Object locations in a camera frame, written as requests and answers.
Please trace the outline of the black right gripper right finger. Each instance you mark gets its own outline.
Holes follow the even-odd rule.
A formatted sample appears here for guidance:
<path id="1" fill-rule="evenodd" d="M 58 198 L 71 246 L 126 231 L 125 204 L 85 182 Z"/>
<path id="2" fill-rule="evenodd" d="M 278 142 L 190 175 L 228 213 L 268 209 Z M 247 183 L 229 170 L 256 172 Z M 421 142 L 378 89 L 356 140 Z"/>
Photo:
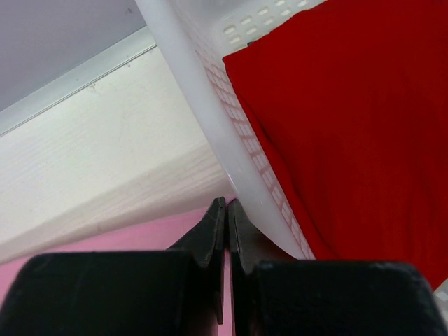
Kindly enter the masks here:
<path id="1" fill-rule="evenodd" d="M 227 208 L 236 335 L 446 335 L 427 281 L 411 265 L 296 260 Z"/>

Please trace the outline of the pink polo shirt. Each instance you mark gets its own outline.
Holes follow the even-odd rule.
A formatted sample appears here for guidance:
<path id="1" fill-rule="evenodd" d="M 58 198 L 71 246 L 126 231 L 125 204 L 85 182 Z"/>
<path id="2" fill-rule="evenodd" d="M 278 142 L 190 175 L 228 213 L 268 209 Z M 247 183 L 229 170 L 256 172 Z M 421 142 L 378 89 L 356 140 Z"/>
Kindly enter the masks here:
<path id="1" fill-rule="evenodd" d="M 56 252 L 88 251 L 140 251 L 167 249 L 197 224 L 206 212 L 200 208 L 157 220 L 147 221 L 114 231 L 98 234 L 70 244 L 58 245 L 46 250 Z M 217 335 L 234 335 L 232 307 L 232 280 L 230 253 L 224 252 L 223 262 L 223 324 L 217 327 Z"/>

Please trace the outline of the white plastic basket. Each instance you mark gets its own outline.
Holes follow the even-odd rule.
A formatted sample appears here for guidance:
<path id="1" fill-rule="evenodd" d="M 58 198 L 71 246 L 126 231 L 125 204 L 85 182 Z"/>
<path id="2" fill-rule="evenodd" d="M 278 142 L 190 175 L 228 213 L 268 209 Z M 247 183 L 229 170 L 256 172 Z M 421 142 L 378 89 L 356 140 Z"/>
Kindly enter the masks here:
<path id="1" fill-rule="evenodd" d="M 137 6 L 252 223 L 297 259 L 310 249 L 224 58 L 326 1 L 139 1 Z"/>

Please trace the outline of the red folded shirt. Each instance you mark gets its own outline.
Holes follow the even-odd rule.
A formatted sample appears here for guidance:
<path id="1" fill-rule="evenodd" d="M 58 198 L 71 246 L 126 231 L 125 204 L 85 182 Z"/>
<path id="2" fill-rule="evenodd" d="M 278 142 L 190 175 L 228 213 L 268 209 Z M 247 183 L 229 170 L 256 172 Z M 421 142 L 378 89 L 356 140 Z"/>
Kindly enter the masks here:
<path id="1" fill-rule="evenodd" d="M 447 278 L 447 2 L 326 1 L 224 58 L 314 256 Z"/>

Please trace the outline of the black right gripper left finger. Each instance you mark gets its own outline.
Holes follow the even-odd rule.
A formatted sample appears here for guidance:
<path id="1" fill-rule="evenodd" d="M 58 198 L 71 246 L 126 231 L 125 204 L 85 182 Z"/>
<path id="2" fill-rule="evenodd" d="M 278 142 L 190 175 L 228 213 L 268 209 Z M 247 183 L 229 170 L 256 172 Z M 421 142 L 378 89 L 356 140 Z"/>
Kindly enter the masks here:
<path id="1" fill-rule="evenodd" d="M 18 272 L 2 335 L 216 335 L 225 199 L 163 251 L 44 253 Z"/>

